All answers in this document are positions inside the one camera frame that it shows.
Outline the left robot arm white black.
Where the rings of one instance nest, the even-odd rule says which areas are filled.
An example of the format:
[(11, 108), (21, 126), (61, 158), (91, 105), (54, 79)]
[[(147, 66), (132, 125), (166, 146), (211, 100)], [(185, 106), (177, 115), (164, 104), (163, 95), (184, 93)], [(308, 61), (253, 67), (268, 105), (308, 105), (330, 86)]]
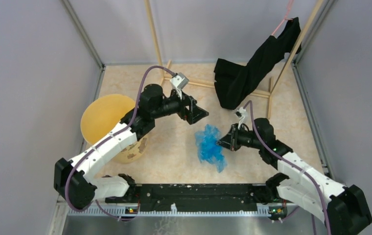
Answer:
[(134, 109), (99, 142), (68, 161), (61, 158), (55, 163), (54, 189), (77, 212), (82, 212), (97, 199), (118, 197), (123, 202), (132, 201), (136, 190), (130, 176), (119, 174), (96, 179), (95, 175), (123, 149), (148, 134), (155, 127), (157, 118), (173, 114), (190, 125), (209, 115), (190, 95), (173, 89), (166, 97), (162, 86), (147, 85)]

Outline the yellow paper trash bin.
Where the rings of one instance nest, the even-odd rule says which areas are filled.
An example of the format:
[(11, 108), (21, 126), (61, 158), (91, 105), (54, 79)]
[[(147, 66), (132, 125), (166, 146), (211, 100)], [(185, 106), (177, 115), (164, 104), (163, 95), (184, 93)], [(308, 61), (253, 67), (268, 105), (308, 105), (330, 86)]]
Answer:
[[(80, 130), (88, 146), (97, 143), (134, 109), (135, 101), (125, 95), (109, 94), (98, 98), (84, 111)], [(148, 144), (148, 136), (128, 146), (112, 158), (113, 162), (129, 164), (141, 158)]]

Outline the blue plastic trash bag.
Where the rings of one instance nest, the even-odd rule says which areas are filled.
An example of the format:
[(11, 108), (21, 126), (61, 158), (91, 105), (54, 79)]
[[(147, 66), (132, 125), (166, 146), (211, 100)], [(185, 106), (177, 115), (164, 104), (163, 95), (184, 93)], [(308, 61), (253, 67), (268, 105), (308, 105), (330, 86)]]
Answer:
[(222, 172), (227, 166), (227, 162), (222, 154), (222, 147), (217, 145), (221, 138), (219, 129), (214, 125), (207, 124), (204, 130), (197, 131), (194, 136), (200, 163), (207, 162), (214, 165), (218, 173)]

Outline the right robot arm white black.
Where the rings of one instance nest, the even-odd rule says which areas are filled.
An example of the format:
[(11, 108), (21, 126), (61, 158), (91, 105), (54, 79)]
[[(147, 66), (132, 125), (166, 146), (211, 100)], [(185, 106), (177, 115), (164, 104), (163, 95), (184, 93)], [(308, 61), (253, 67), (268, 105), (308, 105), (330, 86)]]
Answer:
[(278, 174), (266, 182), (266, 197), (272, 202), (290, 201), (326, 226), (330, 235), (357, 235), (372, 224), (372, 215), (362, 189), (325, 176), (302, 160), (292, 148), (277, 140), (266, 118), (257, 118), (253, 129), (238, 123), (216, 144), (230, 151), (241, 147), (259, 150), (266, 164)]

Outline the pink hanger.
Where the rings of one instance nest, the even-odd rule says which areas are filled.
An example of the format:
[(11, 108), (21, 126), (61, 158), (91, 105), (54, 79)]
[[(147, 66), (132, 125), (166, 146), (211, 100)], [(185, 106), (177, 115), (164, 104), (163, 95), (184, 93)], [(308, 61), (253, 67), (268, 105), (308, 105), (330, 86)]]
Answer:
[(286, 6), (285, 15), (284, 15), (283, 19), (281, 20), (281, 22), (278, 24), (278, 26), (271, 33), (271, 36), (274, 36), (276, 34), (276, 32), (281, 28), (281, 26), (284, 24), (284, 22), (286, 22), (288, 20), (292, 20), (292, 18), (289, 17), (289, 14), (292, 10), (293, 4), (294, 4), (294, 0), (289, 0), (288, 1), (288, 4)]

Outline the wooden drying rack frame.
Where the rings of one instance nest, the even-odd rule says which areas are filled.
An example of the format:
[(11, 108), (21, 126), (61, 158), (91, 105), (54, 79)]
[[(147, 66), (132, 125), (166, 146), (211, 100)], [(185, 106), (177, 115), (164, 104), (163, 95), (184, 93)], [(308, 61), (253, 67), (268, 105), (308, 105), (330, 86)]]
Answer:
[[(153, 14), (152, 14), (152, 10), (151, 10), (150, 1), (149, 0), (143, 0), (143, 2), (144, 2), (144, 7), (145, 7), (145, 10), (146, 10), (146, 14), (147, 14), (147, 19), (148, 19), (148, 22), (149, 22), (149, 28), (150, 28), (150, 31), (151, 31), (151, 36), (152, 36), (152, 39), (153, 39), (154, 50), (155, 50), (155, 55), (156, 55), (156, 58), (157, 58), (157, 62), (158, 62), (158, 65), (163, 66), (164, 64), (162, 62), (161, 51), (160, 51), (160, 48), (159, 48), (159, 42), (158, 42), (158, 38), (157, 38), (157, 34), (156, 34), (156, 28), (155, 28), (155, 24), (154, 24), (154, 19), (153, 19)], [(307, 21), (304, 25), (304, 28), (301, 30), (301, 32), (300, 32), (300, 34), (299, 34), (299, 36), (296, 40), (296, 43), (295, 43), (293, 49), (291, 50), (287, 61), (285, 62), (284, 66), (282, 67), (281, 72), (278, 75), (277, 79), (274, 80), (274, 77), (270, 77), (270, 79), (269, 79), (269, 82), (270, 82), (269, 83), (269, 90), (268, 91), (262, 91), (262, 90), (255, 89), (250, 94), (251, 96), (262, 97), (262, 98), (265, 98), (265, 99), (268, 100), (268, 102), (267, 102), (268, 103), (268, 105), (267, 105), (267, 118), (271, 118), (273, 96), (274, 96), (276, 87), (280, 83), (280, 79), (286, 74), (287, 69), (292, 64), (292, 62), (293, 62), (293, 60), (296, 56), (296, 53), (298, 51), (298, 48), (300, 47), (301, 43), (305, 39), (308, 30), (311, 28), (313, 20), (316, 18), (317, 14), (318, 14), (319, 10), (321, 9), (324, 2), (325, 2), (324, 0), (317, 0), (316, 1), (316, 4), (311, 11), (311, 14), (308, 17), (308, 19), (307, 19)], [(168, 81), (172, 77), (171, 75), (168, 75), (168, 74), (169, 74), (168, 72), (161, 72), (161, 79), (160, 79), (160, 83), (159, 83), (160, 85), (162, 85), (164, 83), (164, 81)], [(215, 88), (214, 81), (210, 82), (210, 81), (202, 80), (202, 79), (189, 79), (189, 84), (194, 85), (194, 86), (199, 86), (199, 87), (205, 87), (205, 88), (212, 88), (212, 89)]]

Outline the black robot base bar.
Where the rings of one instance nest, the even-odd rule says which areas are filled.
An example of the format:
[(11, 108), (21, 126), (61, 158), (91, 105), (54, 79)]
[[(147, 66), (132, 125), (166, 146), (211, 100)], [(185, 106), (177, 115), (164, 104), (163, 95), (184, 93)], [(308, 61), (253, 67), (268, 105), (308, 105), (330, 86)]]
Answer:
[(267, 206), (267, 214), (286, 214), (284, 202), (265, 184), (137, 184), (123, 197), (106, 203), (134, 204), (141, 212), (255, 212)]

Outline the black cloth garment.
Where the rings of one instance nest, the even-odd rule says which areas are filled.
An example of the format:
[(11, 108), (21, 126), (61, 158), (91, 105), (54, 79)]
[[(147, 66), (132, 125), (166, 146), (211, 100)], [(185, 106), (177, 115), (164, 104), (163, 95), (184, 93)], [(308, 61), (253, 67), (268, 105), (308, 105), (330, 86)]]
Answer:
[(269, 36), (245, 66), (219, 58), (214, 68), (214, 87), (224, 109), (234, 110), (262, 79), (293, 49), (301, 32), (299, 18), (287, 21), (278, 36)]

